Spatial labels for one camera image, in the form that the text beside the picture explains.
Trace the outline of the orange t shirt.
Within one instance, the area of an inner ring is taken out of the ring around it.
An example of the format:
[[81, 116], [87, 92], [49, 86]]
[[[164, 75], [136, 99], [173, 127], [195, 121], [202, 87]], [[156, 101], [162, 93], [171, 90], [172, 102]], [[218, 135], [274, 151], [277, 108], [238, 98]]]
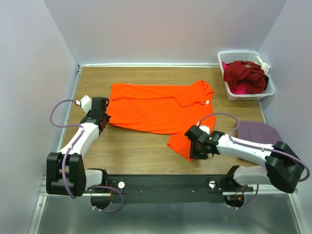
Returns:
[[170, 135], [167, 146], [188, 161], [191, 142], [186, 131], [201, 119], [214, 128], [211, 86], [199, 80], [188, 86], [112, 85], [107, 109], [112, 125], [154, 134]]

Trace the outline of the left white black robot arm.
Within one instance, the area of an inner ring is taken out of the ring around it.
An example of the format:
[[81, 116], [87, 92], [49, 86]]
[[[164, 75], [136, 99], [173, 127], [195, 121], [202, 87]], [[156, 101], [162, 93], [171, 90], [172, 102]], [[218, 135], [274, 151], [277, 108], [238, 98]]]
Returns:
[[[53, 122], [56, 108], [72, 102], [80, 107], [86, 116], [79, 124], [59, 125]], [[85, 169], [83, 157], [91, 144], [100, 136], [111, 116], [106, 113], [109, 99], [90, 98], [85, 95], [81, 100], [63, 100], [51, 111], [50, 123], [57, 128], [78, 127], [72, 139], [56, 153], [50, 153], [46, 162], [46, 191], [50, 195], [68, 195], [72, 199], [82, 196], [85, 190], [93, 188], [102, 193], [108, 187], [105, 169]]]

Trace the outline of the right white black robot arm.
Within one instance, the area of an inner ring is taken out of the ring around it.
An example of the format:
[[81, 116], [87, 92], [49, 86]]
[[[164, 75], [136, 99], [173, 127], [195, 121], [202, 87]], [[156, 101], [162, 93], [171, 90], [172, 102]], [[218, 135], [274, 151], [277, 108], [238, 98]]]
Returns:
[[270, 184], [282, 192], [293, 193], [304, 171], [299, 157], [282, 141], [275, 145], [255, 143], [197, 125], [191, 126], [185, 137], [191, 142], [192, 159], [229, 155], [255, 164], [239, 166], [228, 173], [224, 185], [230, 191], [249, 184]]

